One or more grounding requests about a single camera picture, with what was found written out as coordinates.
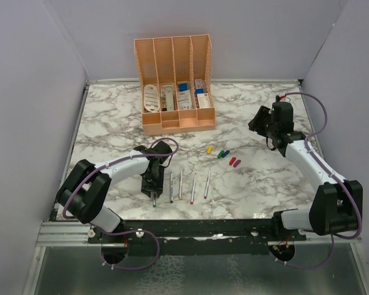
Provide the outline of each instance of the wall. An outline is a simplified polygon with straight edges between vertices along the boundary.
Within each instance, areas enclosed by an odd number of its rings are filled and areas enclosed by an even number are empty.
[[[40,0],[0,1],[0,294],[21,294],[85,72]]]
[[[302,79],[347,0],[46,0],[90,79],[136,78],[133,40],[210,34],[212,77]]]
[[[303,90],[325,103],[319,136],[328,162],[364,187],[363,242],[369,260],[369,0],[350,0],[311,66]],[[310,102],[319,128],[320,108]]]

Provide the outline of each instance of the purple cable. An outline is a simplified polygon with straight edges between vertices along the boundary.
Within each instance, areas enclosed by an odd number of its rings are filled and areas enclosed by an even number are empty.
[[[306,269],[317,269],[319,267],[324,266],[328,262],[330,262],[330,260],[332,258],[332,254],[333,254],[333,250],[334,249],[335,249],[335,239],[333,238],[333,235],[331,235],[331,249],[330,249],[330,251],[328,253],[327,258],[325,258],[325,260],[322,261],[322,262],[320,262],[319,264],[311,265],[311,266],[303,266],[303,265],[291,264],[291,263],[288,263],[288,262],[281,261],[280,259],[277,259],[271,252],[269,252],[269,255],[275,257],[275,260],[278,263],[284,264],[285,266],[293,267],[294,269],[303,269],[303,270],[306,270]]]
[[[290,93],[286,93],[285,96],[288,95],[305,95],[308,97],[313,98],[314,100],[316,100],[316,102],[318,102],[321,105],[322,111],[324,112],[324,124],[322,126],[322,128],[319,131],[313,132],[311,134],[309,134],[306,138],[305,138],[305,147],[307,149],[307,151],[310,153],[310,155],[313,157],[313,159],[321,166],[321,168],[323,168],[323,170],[325,172],[327,172],[329,175],[332,174],[332,171],[330,171],[321,161],[320,159],[314,154],[314,152],[311,150],[310,146],[309,146],[309,139],[310,137],[313,137],[321,132],[323,132],[323,130],[325,129],[325,127],[327,126],[327,122],[328,122],[328,115],[327,115],[327,110],[325,109],[324,104],[314,95],[308,94],[308,93],[304,93],[304,92],[290,92]],[[347,237],[345,235],[340,235],[340,234],[335,234],[335,236],[339,237],[339,238],[344,238],[346,240],[351,240],[354,238],[359,237],[359,235],[361,234],[362,231],[362,218],[361,218],[361,214],[359,212],[358,206],[357,204],[355,204],[354,199],[352,198],[352,195],[350,194],[349,190],[346,188],[346,186],[344,185],[344,183],[337,178],[335,175],[332,175],[332,178],[342,187],[343,191],[346,193],[347,197],[350,200],[350,203],[355,211],[355,215],[357,216],[357,220],[358,220],[358,228],[357,228],[357,232],[350,236]]]
[[[142,154],[142,155],[133,155],[133,156],[127,156],[127,157],[123,157],[123,158],[120,158],[120,159],[117,159],[115,161],[112,161],[111,163],[108,164],[108,166],[112,166],[112,165],[115,165],[117,163],[120,163],[120,162],[123,162],[123,161],[126,161],[126,160],[130,160],[130,159],[133,159],[133,158],[142,158],[142,157],[158,157],[158,158],[161,158],[161,157],[169,157],[169,156],[173,156],[174,154],[177,153],[177,151],[179,150],[179,144],[176,140],[172,139],[172,138],[168,138],[168,137],[163,137],[163,138],[159,138],[158,140],[155,140],[152,144],[151,144],[151,148],[156,144],[158,143],[159,141],[162,141],[162,140],[169,140],[169,141],[172,141],[173,143],[175,143],[175,145],[177,146],[176,149],[173,151],[173,152],[170,152],[168,154]],[[108,167],[107,165],[103,165],[103,166],[100,166],[96,169],[94,169],[92,172],[90,172],[89,175],[87,175],[82,181],[81,183],[78,185],[78,187],[74,190],[74,192],[70,195],[70,197],[68,198],[67,202],[65,203],[64,205],[64,208],[63,208],[63,217],[65,219],[75,219],[75,217],[73,216],[68,216],[66,214],[67,210],[68,210],[68,206],[69,204],[71,203],[71,201],[73,200],[73,198],[75,197],[75,195],[79,192],[79,190],[81,189],[81,187],[94,175],[96,174],[97,172],[99,172],[100,170],[102,169],[105,169]],[[160,255],[160,244],[159,244],[159,241],[157,239],[157,237],[150,231],[148,230],[129,230],[127,232],[106,232],[105,230],[97,227],[101,232],[103,232],[104,234],[106,235],[111,235],[111,236],[119,236],[119,235],[127,235],[127,234],[133,234],[135,232],[144,232],[150,236],[152,236],[152,238],[156,241],[156,245],[157,245],[157,251],[156,251],[156,255],[155,257],[153,258],[153,260],[146,264],[146,265],[143,265],[143,266],[138,266],[138,267],[125,267],[125,266],[119,266],[119,265],[115,265],[115,264],[108,264],[106,261],[105,264],[111,266],[111,267],[114,267],[115,269],[122,269],[122,270],[142,270],[142,269],[146,269],[148,268],[149,266],[153,265],[157,259],[159,258],[159,255]]]

